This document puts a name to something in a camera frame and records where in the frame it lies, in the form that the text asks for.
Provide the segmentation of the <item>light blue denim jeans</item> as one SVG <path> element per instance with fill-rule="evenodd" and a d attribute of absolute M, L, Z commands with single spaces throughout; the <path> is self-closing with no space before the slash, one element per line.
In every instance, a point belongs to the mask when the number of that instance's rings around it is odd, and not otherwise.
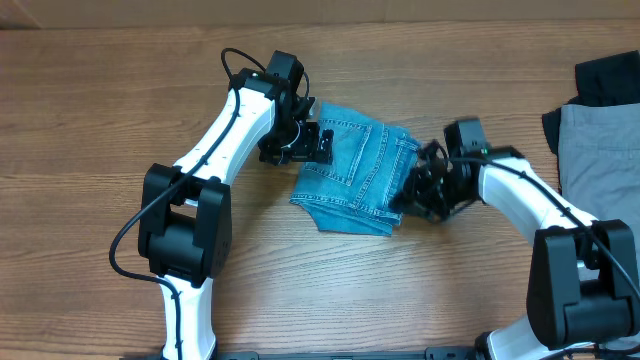
<path fill-rule="evenodd" d="M 332 163 L 305 163 L 290 202 L 320 231 L 391 235 L 403 215 L 390 202 L 416 163 L 420 142 L 406 128 L 333 104 L 322 106 L 318 124 L 334 132 Z"/>

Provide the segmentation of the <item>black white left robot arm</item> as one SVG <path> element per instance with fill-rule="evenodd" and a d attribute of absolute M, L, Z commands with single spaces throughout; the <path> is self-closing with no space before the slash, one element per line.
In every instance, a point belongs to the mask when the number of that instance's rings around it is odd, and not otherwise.
<path fill-rule="evenodd" d="M 231 186 L 252 150 L 275 166 L 329 164 L 333 133 L 315 121 L 318 102 L 297 90 L 307 79 L 292 54 L 228 75 L 224 106 L 173 165 L 154 164 L 143 182 L 138 251 L 162 291 L 162 359 L 213 359 L 213 286 L 232 243 Z"/>

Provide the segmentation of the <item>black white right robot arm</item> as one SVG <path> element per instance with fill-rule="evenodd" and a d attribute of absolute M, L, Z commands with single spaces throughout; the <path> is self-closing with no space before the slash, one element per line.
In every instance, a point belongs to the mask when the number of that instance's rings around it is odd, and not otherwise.
<path fill-rule="evenodd" d="M 532 247 L 526 313 L 472 347 L 428 359 L 636 359 L 639 279 L 631 228 L 578 209 L 511 146 L 494 147 L 479 119 L 459 119 L 417 152 L 393 209 L 444 222 L 474 202 L 499 210 Z"/>

